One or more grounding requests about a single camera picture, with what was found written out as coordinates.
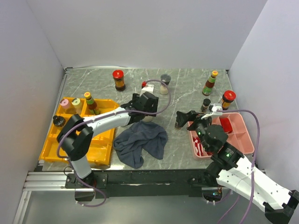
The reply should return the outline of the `green lid cream bottle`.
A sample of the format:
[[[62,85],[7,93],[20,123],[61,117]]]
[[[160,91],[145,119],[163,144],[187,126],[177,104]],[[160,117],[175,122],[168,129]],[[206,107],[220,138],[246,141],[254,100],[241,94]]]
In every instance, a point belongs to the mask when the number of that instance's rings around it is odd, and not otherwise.
[[[83,104],[82,104],[81,100],[79,98],[74,98],[72,100],[71,104],[75,108],[76,114],[81,114],[82,107],[83,107]]]

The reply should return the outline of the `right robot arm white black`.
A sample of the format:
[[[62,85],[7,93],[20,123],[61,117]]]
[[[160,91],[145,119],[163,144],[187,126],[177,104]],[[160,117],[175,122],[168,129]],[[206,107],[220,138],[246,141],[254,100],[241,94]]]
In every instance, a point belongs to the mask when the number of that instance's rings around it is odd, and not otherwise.
[[[222,115],[217,110],[208,114],[195,111],[176,112],[176,128],[186,123],[189,131],[194,131],[203,149],[210,153],[212,163],[205,170],[205,182],[210,186],[219,184],[227,187],[249,200],[264,211],[266,218],[273,224],[290,222],[299,204],[299,193],[288,190],[274,182],[255,167],[236,147],[228,143],[228,134],[223,127],[212,123],[212,117]]]

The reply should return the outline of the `round black cap dark bottle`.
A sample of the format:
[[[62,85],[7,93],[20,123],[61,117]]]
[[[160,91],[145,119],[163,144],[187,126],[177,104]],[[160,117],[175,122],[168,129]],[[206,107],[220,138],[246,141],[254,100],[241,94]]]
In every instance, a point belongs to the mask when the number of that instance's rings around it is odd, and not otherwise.
[[[53,125],[54,127],[61,131],[65,126],[66,119],[63,116],[54,115],[53,116]]]

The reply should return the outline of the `yellow cap green label bottle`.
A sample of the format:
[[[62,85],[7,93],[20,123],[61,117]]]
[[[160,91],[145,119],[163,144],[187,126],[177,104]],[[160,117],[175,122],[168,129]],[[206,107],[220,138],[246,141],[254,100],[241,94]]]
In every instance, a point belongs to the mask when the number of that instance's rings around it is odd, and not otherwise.
[[[94,98],[92,97],[91,93],[88,92],[88,91],[85,92],[84,97],[85,97],[85,100],[86,100],[87,108],[90,111],[90,113],[94,114],[94,115],[99,115],[100,110],[99,110],[98,105],[95,102]]]

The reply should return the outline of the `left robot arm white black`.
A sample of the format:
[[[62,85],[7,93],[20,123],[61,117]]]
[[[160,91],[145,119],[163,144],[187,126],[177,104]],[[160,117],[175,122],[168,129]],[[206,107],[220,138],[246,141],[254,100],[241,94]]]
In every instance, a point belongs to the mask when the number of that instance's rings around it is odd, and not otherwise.
[[[72,115],[60,131],[57,152],[62,149],[64,157],[77,175],[77,182],[87,188],[95,185],[93,171],[87,160],[92,138],[113,128],[141,121],[145,116],[156,116],[158,97],[146,91],[134,93],[132,100],[116,109],[100,115],[81,117]]]

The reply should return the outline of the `white powder bottle black cap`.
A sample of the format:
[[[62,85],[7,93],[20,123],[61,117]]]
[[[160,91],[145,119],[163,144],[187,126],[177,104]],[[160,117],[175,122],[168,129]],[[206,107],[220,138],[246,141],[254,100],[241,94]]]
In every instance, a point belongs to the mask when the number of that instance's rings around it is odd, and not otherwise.
[[[154,118],[154,117],[152,117],[152,116],[145,116],[142,120],[143,120],[144,122],[151,122],[151,121],[153,120],[153,118]]]

